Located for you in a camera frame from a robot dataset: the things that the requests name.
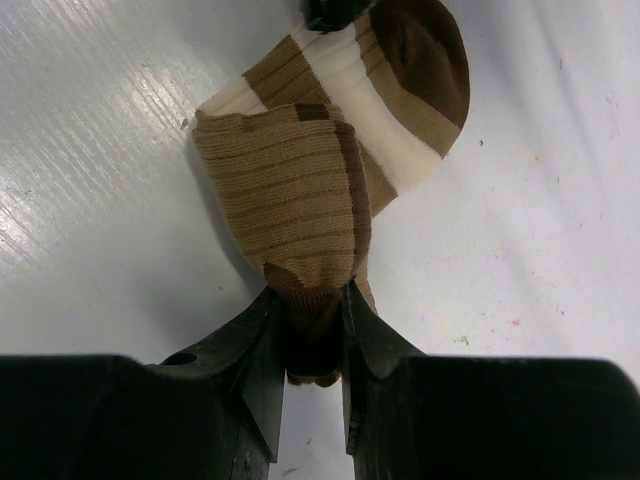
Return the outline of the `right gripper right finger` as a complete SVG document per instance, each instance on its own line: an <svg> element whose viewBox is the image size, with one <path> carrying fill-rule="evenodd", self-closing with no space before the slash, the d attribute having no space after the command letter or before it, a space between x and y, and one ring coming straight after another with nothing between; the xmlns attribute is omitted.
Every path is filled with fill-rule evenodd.
<svg viewBox="0 0 640 480"><path fill-rule="evenodd" d="M606 360L434 356L343 291L346 450L359 479L635 479L639 394Z"/></svg>

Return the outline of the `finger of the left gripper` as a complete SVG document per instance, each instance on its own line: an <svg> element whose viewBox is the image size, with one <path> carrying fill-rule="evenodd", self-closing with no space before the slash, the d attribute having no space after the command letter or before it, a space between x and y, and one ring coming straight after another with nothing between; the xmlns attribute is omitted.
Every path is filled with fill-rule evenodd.
<svg viewBox="0 0 640 480"><path fill-rule="evenodd" d="M374 0L303 0L305 27L320 33L343 30L374 3Z"/></svg>

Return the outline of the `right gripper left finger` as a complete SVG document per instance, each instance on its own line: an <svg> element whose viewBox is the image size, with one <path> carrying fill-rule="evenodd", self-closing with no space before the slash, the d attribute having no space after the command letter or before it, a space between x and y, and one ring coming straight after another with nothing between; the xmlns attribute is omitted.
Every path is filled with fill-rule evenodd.
<svg viewBox="0 0 640 480"><path fill-rule="evenodd" d="M241 314L159 364L1 360L5 479L264 479L278 456L282 305Z"/></svg>

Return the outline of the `brown striped sock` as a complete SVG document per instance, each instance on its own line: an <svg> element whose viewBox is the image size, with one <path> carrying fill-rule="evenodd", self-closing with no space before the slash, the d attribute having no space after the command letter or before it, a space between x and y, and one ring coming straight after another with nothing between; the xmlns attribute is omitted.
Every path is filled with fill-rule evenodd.
<svg viewBox="0 0 640 480"><path fill-rule="evenodd" d="M371 292L373 218L429 176L466 122L467 55L439 1L377 1L299 26L195 114L195 149L245 259L285 305L288 380L341 374L342 288Z"/></svg>

